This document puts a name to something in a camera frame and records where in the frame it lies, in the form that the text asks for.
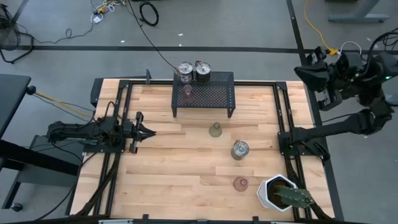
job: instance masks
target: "yellow cable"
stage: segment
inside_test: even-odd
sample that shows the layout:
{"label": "yellow cable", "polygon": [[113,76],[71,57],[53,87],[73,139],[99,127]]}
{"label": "yellow cable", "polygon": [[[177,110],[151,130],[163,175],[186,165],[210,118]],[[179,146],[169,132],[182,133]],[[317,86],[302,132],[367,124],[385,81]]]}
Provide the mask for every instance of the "yellow cable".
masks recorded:
{"label": "yellow cable", "polygon": [[311,2],[312,2],[312,0],[307,0],[307,1],[305,2],[305,6],[304,6],[304,17],[305,17],[305,20],[306,20],[307,23],[312,27],[312,29],[314,29],[315,31],[318,32],[319,36],[321,37],[321,40],[322,40],[323,45],[329,50],[329,54],[330,54],[330,55],[335,55],[335,54],[337,54],[338,49],[333,49],[333,48],[330,48],[329,46],[327,46],[327,44],[326,44],[325,41],[323,40],[323,35],[322,35],[322,33],[321,33],[317,28],[315,28],[315,27],[312,25],[312,23],[308,20],[308,17],[307,17],[307,6],[308,6]]}
{"label": "yellow cable", "polygon": [[66,105],[65,103],[62,103],[61,101],[58,101],[58,100],[56,100],[56,99],[54,99],[54,98],[52,98],[52,97],[50,97],[50,96],[47,96],[47,95],[45,95],[45,94],[43,94],[43,93],[35,92],[35,94],[38,95],[38,96],[44,97],[44,98],[46,98],[46,99],[48,99],[48,100],[57,102],[57,103],[59,103],[60,105],[66,107],[66,108],[68,108],[68,109],[70,109],[70,110],[72,110],[72,111],[74,111],[74,112],[76,112],[76,113],[78,113],[78,114],[80,114],[80,115],[82,115],[82,116],[86,116],[86,117],[88,117],[88,118],[91,118],[91,117],[92,117],[92,116],[89,115],[89,114],[85,114],[85,113],[82,113],[82,112],[80,112],[80,111],[77,111],[77,110],[71,108],[70,106]]}

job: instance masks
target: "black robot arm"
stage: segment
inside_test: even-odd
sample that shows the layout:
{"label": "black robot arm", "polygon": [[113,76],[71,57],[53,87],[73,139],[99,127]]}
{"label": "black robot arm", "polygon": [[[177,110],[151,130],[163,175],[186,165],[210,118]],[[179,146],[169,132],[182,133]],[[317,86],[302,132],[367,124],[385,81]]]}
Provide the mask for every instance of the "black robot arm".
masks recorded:
{"label": "black robot arm", "polygon": [[124,150],[126,138],[132,139],[130,152],[137,153],[137,142],[155,136],[156,132],[145,128],[142,124],[144,115],[136,114],[136,124],[130,119],[121,124],[114,118],[107,116],[87,124],[64,124],[57,121],[49,126],[47,138],[50,142],[58,142],[67,138],[81,139],[85,152],[120,152]]}
{"label": "black robot arm", "polygon": [[319,109],[330,110],[351,97],[358,97],[358,102],[366,109],[334,124],[279,133],[283,154],[297,155],[298,146],[304,146],[310,153],[319,151],[311,141],[319,137],[342,133],[374,134],[392,119],[394,111],[386,101],[382,84],[398,75],[398,63],[393,56],[382,52],[363,65],[359,54],[343,54],[336,63],[327,65],[323,61],[325,54],[316,54],[317,51],[321,52],[318,48],[307,58],[312,65],[297,67],[295,72],[309,90],[323,95],[318,101]]}

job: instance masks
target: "cactus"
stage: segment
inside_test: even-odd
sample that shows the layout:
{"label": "cactus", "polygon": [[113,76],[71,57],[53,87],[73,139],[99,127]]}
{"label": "cactus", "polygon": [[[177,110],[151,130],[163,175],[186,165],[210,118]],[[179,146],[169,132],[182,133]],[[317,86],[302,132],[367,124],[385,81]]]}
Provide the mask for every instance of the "cactus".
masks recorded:
{"label": "cactus", "polygon": [[286,205],[296,208],[307,208],[314,203],[310,192],[305,189],[293,189],[286,186],[277,186],[278,191],[275,193],[280,196],[280,201]]}

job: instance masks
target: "black mesh shelf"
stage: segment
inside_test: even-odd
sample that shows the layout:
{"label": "black mesh shelf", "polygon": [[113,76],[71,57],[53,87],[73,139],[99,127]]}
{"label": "black mesh shelf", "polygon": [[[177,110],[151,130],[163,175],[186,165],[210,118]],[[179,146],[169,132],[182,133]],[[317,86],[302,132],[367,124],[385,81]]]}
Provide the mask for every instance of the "black mesh shelf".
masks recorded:
{"label": "black mesh shelf", "polygon": [[193,103],[182,100],[184,96],[183,84],[174,75],[172,108],[176,117],[177,108],[226,108],[228,117],[232,116],[235,109],[235,89],[233,72],[211,72],[210,81],[207,84],[198,83],[196,73],[193,74],[192,93],[195,95]]}

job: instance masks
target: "white cable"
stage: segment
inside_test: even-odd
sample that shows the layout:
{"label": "white cable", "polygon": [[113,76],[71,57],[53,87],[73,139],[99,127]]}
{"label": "white cable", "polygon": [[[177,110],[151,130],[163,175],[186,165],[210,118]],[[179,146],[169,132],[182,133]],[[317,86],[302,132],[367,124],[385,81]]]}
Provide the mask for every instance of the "white cable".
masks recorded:
{"label": "white cable", "polygon": [[361,46],[359,46],[359,44],[357,44],[356,42],[353,42],[353,41],[346,41],[343,43],[343,45],[340,48],[340,51],[337,53],[339,58],[340,58],[341,54],[343,53],[344,45],[346,45],[347,43],[355,44],[358,47],[359,55],[362,55],[362,48],[361,48]]}
{"label": "white cable", "polygon": [[[102,5],[99,5],[95,8],[94,12],[96,12],[99,8],[105,7],[106,9],[108,9],[110,12],[114,12],[114,6],[120,5],[121,3],[117,3],[115,0],[110,0],[110,2],[108,2],[107,0],[104,0]],[[104,19],[104,15],[102,13],[99,14],[94,14],[94,12],[91,14],[91,18],[90,21],[92,23],[99,23]]]}

